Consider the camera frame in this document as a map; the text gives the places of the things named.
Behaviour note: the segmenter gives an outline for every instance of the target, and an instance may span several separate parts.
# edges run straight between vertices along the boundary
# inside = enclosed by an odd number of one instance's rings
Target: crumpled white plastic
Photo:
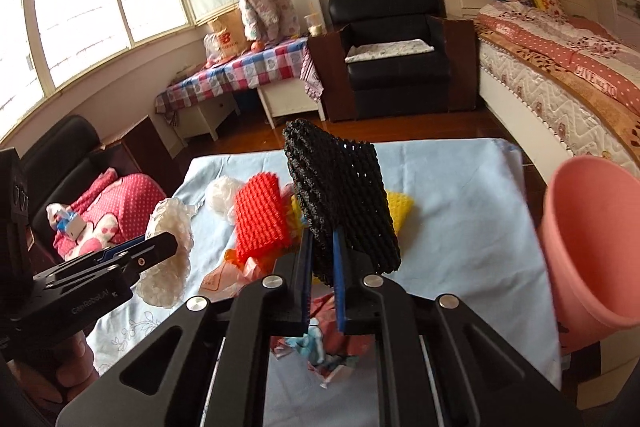
[[[193,248],[191,217],[196,206],[177,198],[167,198],[156,204],[146,226],[145,238],[170,232],[178,243],[175,255],[140,274],[136,293],[152,306],[171,309],[184,299],[184,288],[191,271],[189,253]]]
[[[204,202],[214,214],[226,219],[232,225],[236,223],[236,192],[244,187],[244,182],[220,176],[207,185],[204,191]]]

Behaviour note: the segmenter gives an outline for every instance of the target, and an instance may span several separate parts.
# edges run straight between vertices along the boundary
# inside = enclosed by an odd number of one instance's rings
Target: human hand
[[[26,395],[37,407],[47,410],[51,409],[51,403],[73,400],[98,379],[94,352],[87,345],[82,331],[56,346],[53,353],[61,362],[56,370],[56,379],[60,386],[66,388],[66,396],[62,396],[55,385],[24,362],[12,360],[7,364]]]

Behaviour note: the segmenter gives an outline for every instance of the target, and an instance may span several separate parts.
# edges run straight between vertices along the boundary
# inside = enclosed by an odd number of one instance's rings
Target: plaid tablecloth
[[[322,84],[306,47],[306,38],[286,41],[260,53],[242,55],[169,86],[156,96],[156,112],[173,112],[225,92],[255,89],[290,78],[301,78],[309,98],[319,102]]]

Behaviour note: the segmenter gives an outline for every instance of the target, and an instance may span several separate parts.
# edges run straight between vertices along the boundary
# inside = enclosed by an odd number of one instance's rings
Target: pink bucket
[[[555,172],[540,242],[562,353],[640,325],[640,181],[596,156]]]

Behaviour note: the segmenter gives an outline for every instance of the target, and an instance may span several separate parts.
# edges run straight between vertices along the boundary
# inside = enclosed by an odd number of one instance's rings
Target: black foam net
[[[397,270],[398,239],[373,144],[337,138],[306,120],[287,123],[283,134],[296,198],[321,247],[314,256],[316,277],[334,284],[337,227],[347,247],[369,255],[377,273]]]

